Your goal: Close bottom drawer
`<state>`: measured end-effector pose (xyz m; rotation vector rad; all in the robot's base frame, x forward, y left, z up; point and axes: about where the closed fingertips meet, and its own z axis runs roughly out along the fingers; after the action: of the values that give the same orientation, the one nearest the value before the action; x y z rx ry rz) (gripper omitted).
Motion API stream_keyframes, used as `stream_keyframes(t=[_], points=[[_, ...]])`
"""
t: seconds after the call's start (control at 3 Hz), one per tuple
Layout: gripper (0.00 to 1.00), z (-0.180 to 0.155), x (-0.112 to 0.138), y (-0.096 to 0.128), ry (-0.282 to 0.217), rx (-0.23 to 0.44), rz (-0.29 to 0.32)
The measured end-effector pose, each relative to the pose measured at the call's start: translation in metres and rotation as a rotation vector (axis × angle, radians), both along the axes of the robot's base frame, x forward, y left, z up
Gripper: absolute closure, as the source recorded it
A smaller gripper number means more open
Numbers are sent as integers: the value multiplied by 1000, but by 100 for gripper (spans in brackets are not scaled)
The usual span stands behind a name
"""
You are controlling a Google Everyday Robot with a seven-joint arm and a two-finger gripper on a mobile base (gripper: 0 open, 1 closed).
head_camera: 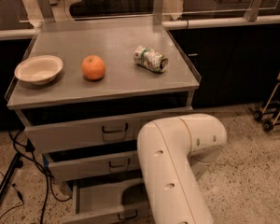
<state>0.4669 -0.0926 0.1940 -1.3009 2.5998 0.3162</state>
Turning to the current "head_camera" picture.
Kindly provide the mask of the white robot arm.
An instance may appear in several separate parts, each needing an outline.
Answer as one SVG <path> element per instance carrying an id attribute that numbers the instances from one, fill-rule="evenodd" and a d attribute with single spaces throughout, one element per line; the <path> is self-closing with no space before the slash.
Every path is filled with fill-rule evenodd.
<path id="1" fill-rule="evenodd" d="M 141 128 L 138 158 L 155 224 L 213 224 L 197 180 L 227 143 L 207 114 L 156 119 Z"/>

